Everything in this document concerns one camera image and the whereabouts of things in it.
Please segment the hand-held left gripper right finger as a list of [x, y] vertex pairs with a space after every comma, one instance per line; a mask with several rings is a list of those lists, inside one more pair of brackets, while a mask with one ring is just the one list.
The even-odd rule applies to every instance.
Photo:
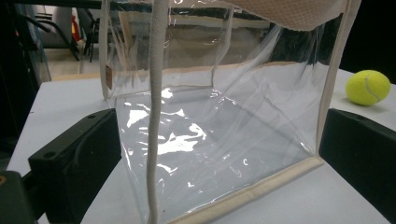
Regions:
[[319, 155], [390, 224], [396, 224], [396, 132], [364, 116], [330, 109]]

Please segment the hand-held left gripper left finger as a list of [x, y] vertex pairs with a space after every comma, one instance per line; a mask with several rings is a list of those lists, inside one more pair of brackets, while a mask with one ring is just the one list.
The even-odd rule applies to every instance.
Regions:
[[33, 154], [31, 175], [49, 222], [79, 224], [120, 159], [114, 109], [90, 114]]

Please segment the black metal stand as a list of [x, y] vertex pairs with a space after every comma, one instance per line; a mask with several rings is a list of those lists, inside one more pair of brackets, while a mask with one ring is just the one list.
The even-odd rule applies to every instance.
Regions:
[[83, 53], [89, 53], [92, 59], [93, 46], [98, 42], [99, 20], [94, 19], [87, 8], [78, 9], [78, 27], [75, 28], [75, 17], [69, 7], [57, 7], [56, 10], [47, 16], [23, 17], [26, 21], [39, 29], [39, 37], [44, 49], [70, 49], [75, 59], [78, 61], [79, 50], [74, 32], [82, 29], [85, 40]]

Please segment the clear plastic bag beige trim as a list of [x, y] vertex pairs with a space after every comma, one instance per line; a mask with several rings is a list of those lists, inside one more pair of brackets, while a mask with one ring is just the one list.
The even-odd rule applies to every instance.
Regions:
[[102, 0], [132, 224], [208, 224], [321, 165], [361, 0]]

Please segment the yellow tennis ball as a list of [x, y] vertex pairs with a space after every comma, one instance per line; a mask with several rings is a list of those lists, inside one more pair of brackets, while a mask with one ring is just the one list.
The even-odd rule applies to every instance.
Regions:
[[371, 106], [383, 101], [390, 92], [390, 81], [375, 70], [362, 70], [346, 82], [347, 99], [357, 105]]

